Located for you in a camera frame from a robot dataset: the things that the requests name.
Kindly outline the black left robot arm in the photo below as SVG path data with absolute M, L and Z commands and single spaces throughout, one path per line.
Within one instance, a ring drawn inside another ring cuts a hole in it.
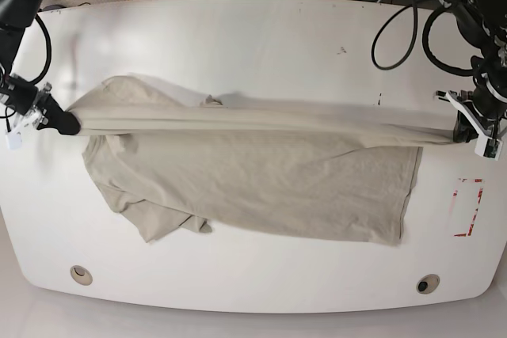
M 469 77 L 474 90 L 461 93 L 465 104 L 482 128 L 497 136 L 506 115 L 506 0 L 440 0 L 428 17 L 422 32 L 422 47 L 429 61 L 440 70 Z M 468 68 L 440 61 L 431 51 L 429 37 L 433 23 L 444 13 L 452 14 L 460 35 L 476 49 Z

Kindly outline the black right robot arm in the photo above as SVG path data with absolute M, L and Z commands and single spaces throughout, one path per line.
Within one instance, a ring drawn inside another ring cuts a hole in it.
M 51 65 L 51 37 L 38 15 L 43 0 L 1 0 L 1 103 L 21 116 L 35 112 L 38 130 L 51 128 L 61 135 L 77 135 L 81 125 L 71 112 L 60 108 L 51 95 L 51 86 L 39 89 Z M 40 74 L 26 80 L 12 72 L 25 30 L 37 23 L 44 35 L 46 58 Z

